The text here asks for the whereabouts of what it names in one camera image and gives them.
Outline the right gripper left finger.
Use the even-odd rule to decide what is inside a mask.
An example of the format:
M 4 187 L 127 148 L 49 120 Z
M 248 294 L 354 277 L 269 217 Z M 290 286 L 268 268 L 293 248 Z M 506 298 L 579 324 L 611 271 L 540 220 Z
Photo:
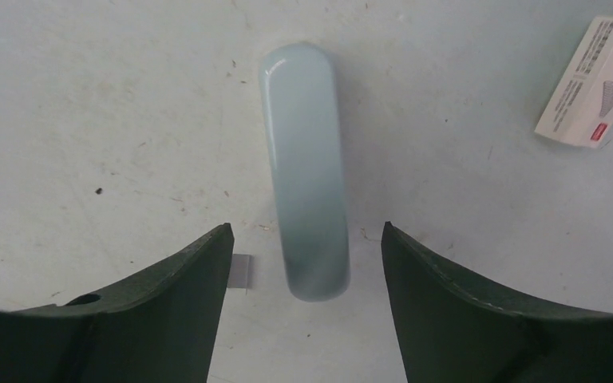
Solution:
M 0 382 L 204 382 L 234 235 L 184 249 L 62 306 L 0 311 Z

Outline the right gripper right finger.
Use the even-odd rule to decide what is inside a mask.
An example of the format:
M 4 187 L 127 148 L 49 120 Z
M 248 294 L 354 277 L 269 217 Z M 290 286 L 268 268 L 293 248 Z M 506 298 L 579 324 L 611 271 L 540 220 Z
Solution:
M 613 314 L 522 293 L 392 223 L 382 262 L 410 382 L 613 382 Z

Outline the grey staple strip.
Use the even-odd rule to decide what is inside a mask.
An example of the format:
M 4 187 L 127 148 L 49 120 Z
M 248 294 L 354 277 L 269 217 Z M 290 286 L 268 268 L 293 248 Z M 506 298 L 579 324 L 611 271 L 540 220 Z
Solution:
M 249 290 L 252 285 L 253 256 L 247 254 L 233 254 L 231 267 L 227 279 L 228 289 Z

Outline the light blue stapler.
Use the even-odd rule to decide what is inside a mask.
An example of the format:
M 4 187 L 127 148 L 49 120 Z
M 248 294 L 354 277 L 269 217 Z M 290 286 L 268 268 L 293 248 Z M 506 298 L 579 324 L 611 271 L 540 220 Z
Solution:
M 304 302 L 350 281 L 336 76 L 329 55 L 299 42 L 268 53 L 259 85 L 287 285 Z

